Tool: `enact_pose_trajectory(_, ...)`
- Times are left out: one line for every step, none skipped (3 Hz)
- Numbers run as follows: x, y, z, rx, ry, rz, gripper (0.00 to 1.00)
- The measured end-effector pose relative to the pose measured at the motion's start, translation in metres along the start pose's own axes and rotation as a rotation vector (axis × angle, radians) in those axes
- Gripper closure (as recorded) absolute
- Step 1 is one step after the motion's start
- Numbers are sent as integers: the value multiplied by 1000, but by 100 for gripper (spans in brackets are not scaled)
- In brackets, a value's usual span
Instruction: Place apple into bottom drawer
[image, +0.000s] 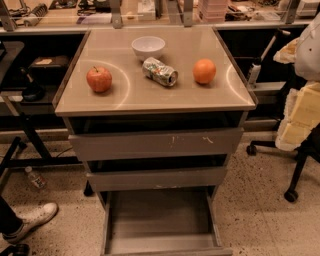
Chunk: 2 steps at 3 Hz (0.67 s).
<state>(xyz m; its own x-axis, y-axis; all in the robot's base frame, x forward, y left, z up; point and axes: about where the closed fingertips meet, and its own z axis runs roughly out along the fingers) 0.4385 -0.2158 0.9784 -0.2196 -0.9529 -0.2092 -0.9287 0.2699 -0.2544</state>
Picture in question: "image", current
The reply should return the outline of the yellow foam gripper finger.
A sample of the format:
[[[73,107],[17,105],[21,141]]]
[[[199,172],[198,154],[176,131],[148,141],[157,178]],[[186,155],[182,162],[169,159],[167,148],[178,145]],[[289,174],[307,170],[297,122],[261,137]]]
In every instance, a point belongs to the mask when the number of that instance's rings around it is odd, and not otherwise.
[[[289,120],[309,130],[320,123],[319,82],[308,82],[299,90]]]
[[[299,147],[310,134],[308,129],[293,123],[289,118],[297,98],[298,91],[296,89],[290,89],[283,110],[284,118],[280,122],[275,139],[275,146],[283,151],[293,151]]]

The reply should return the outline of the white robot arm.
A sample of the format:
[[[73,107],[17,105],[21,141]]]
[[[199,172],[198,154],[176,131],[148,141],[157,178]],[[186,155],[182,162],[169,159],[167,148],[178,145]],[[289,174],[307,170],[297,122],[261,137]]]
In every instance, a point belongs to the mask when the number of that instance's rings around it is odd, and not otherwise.
[[[320,14],[274,59],[294,64],[294,74],[280,90],[284,118],[275,141],[277,148],[293,151],[320,123]]]

